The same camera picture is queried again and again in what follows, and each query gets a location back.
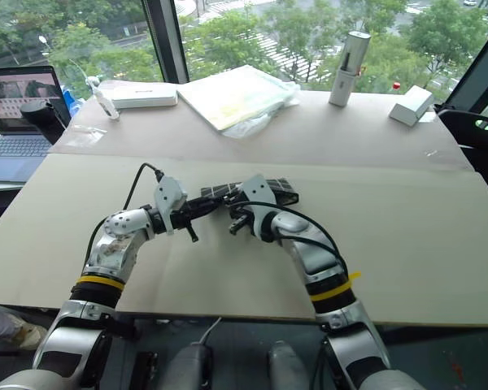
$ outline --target black cable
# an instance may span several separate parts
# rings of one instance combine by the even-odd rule
[[[334,239],[331,237],[331,235],[324,229],[322,225],[320,225],[317,221],[314,219],[306,216],[305,214],[300,213],[299,211],[296,210],[291,210],[289,207],[284,207],[280,205],[275,205],[274,203],[267,203],[265,201],[240,201],[238,203],[234,203],[232,205],[229,205],[229,208],[232,209],[234,207],[239,207],[239,206],[266,206],[266,207],[272,207],[273,209],[278,209],[282,211],[287,211],[288,213],[297,215],[300,218],[305,219],[306,221],[312,223],[315,225],[317,228],[321,230],[322,233],[324,233],[325,238],[327,238],[329,241],[331,241],[331,244],[333,247],[336,249],[338,253],[340,253],[340,250],[338,249],[338,245],[336,245],[336,242],[334,242]]]
[[[141,173],[143,172],[143,169],[145,167],[149,167],[152,171],[155,173],[155,177],[157,178],[157,181],[159,182],[161,180],[161,177],[163,177],[163,172],[154,167],[153,165],[149,164],[148,162],[144,162],[141,164],[139,169],[137,170],[136,176],[133,179],[132,182],[132,187],[130,187],[129,195],[127,196],[126,201],[124,201],[123,209],[122,210],[127,210],[129,207],[130,200],[132,199],[133,191],[136,189],[137,182],[139,181],[139,177],[141,176]],[[89,238],[89,244],[87,245],[87,252],[85,254],[85,262],[83,263],[83,267],[87,263],[87,260],[89,260],[90,252],[92,251],[92,244],[94,243],[94,238],[96,237],[96,234],[98,233],[99,228],[103,225],[103,222],[105,222],[105,219],[103,218],[101,221],[98,222],[94,230],[92,231],[92,234],[90,235]]]
[[[105,219],[107,218],[103,218],[101,221],[98,222],[98,224],[92,231],[92,234],[90,235],[89,244],[87,245],[87,252],[85,253],[85,261],[83,262],[83,267],[87,263],[87,260],[89,260],[90,252],[92,251],[92,244],[94,243],[94,238],[96,237],[96,233],[98,233],[99,228],[103,225],[103,222],[105,222]]]
[[[327,245],[324,245],[318,241],[311,240],[308,238],[304,237],[298,237],[298,236],[284,236],[284,238],[289,238],[293,241],[299,241],[299,242],[304,242],[305,244],[312,244],[316,245],[324,250],[327,250],[329,253],[334,255],[336,259],[342,264],[343,270],[347,276],[349,277],[349,270],[347,268],[347,264],[345,263],[345,259],[342,257],[340,254],[340,250],[338,249],[338,246],[336,245],[336,242],[334,239],[331,237],[331,235],[324,229],[322,225],[320,225],[317,221],[314,219],[306,216],[305,214],[300,213],[299,211],[291,210],[289,207],[284,207],[284,206],[279,206],[275,205],[274,203],[267,203],[265,201],[240,201],[237,203],[233,203],[232,205],[229,205],[229,208],[234,208],[234,207],[239,207],[239,206],[265,206],[265,207],[272,207],[273,209],[278,209],[282,211],[287,211],[288,213],[297,215],[298,217],[305,219],[306,221],[312,223],[315,225],[322,233],[324,233],[325,238],[327,238],[330,243],[333,245],[334,249],[328,247]]]
[[[304,244],[309,244],[309,245],[314,245],[317,246],[318,248],[322,248],[323,250],[326,250],[330,254],[332,254],[342,265],[343,271],[345,272],[345,275],[347,278],[349,277],[349,269],[347,268],[347,264],[345,263],[345,260],[343,259],[342,255],[339,254],[336,250],[328,247],[325,244],[322,244],[319,241],[312,240],[310,238],[306,237],[300,237],[300,236],[283,236],[283,235],[275,235],[275,238],[278,240],[292,240],[292,241],[298,241],[298,242],[303,242]]]
[[[143,164],[141,164],[141,166],[137,170],[136,177],[134,177],[133,179],[133,183],[132,183],[132,187],[130,187],[129,195],[127,196],[127,200],[124,202],[123,205],[123,210],[127,210],[127,208],[129,207],[129,203],[133,195],[133,190],[136,189],[137,182],[139,181],[139,176],[141,176],[141,173],[143,172],[143,169],[145,169],[145,167],[149,167],[152,171],[154,171],[155,175],[157,176],[157,181],[159,181],[163,176],[163,172],[161,172],[153,165],[150,165],[148,162],[144,162]]]

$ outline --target crosswalk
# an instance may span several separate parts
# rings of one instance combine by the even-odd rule
[[[258,5],[275,1],[276,0],[237,0],[234,2],[213,2],[208,4],[207,13],[201,15],[199,23],[206,23],[209,20],[220,17],[220,14],[223,14],[224,12],[244,8],[246,5]],[[265,55],[285,74],[292,75],[295,70],[298,80],[305,81],[307,79],[308,81],[311,81],[316,78],[316,70],[321,63],[320,60],[315,60],[311,64],[309,64],[305,58],[298,58],[297,61],[295,56],[291,55],[287,48],[279,48],[279,45],[275,40],[260,32],[248,35],[248,38],[246,39],[257,41]],[[341,46],[335,46],[329,53],[331,55],[336,55],[341,49]]]
[[[238,10],[245,6],[258,6],[260,4],[267,4],[275,2],[276,0],[237,0],[235,2],[212,2],[208,4],[208,10],[211,12],[226,12],[231,10]]]
[[[429,7],[429,4],[423,4],[421,2],[409,2],[405,11],[409,14],[418,15]]]
[[[298,61],[296,61],[295,57],[290,55],[290,51],[287,48],[279,49],[276,41],[260,32],[251,36],[249,39],[257,41],[266,56],[275,62],[281,71],[286,74],[291,75],[293,73],[293,66],[296,62],[296,74],[299,80],[305,81],[307,78],[308,81],[311,81],[316,78],[316,70],[321,60],[317,59],[311,65],[305,58],[298,58]],[[338,54],[340,50],[340,46],[335,46],[330,54]]]

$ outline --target plastic bag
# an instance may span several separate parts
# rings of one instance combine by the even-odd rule
[[[285,97],[281,102],[272,102],[272,104],[260,115],[254,118],[249,118],[240,123],[234,124],[222,132],[224,136],[231,138],[245,138],[250,137],[258,132],[264,130],[275,114],[284,107],[291,107],[300,104],[298,99],[298,91],[300,86],[291,83],[284,83],[286,86],[290,85],[291,93]]]
[[[243,138],[263,130],[282,107],[298,104],[300,87],[246,65],[178,85],[177,90],[215,130]]]

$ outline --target black chair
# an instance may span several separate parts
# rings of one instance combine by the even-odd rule
[[[441,110],[438,116],[488,184],[488,118],[460,110]]]

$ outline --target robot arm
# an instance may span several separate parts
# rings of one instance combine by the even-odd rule
[[[338,389],[422,390],[390,369],[381,337],[351,289],[346,264],[331,236],[315,221],[277,207],[276,194],[257,175],[225,198],[235,234],[248,225],[262,241],[277,241],[293,258],[325,333],[322,351]]]
[[[186,200],[181,183],[158,175],[156,208],[144,206],[108,216],[102,235],[38,347],[31,370],[18,372],[0,383],[0,389],[78,389],[96,386],[102,377],[113,336],[134,337],[134,328],[116,319],[115,306],[136,263],[141,246],[166,232],[186,228],[198,238],[193,219],[216,209],[216,199]]]

